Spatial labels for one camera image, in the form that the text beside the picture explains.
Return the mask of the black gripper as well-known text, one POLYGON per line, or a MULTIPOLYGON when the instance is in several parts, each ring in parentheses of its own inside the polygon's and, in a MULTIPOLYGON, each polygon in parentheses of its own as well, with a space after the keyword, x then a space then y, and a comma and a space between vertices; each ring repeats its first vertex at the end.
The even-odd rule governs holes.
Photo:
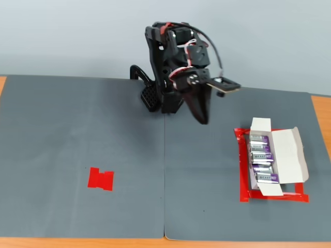
POLYGON ((182 94, 192 115, 200 124, 209 122, 212 89, 206 85, 209 70, 190 67, 175 74, 175 89, 182 94))

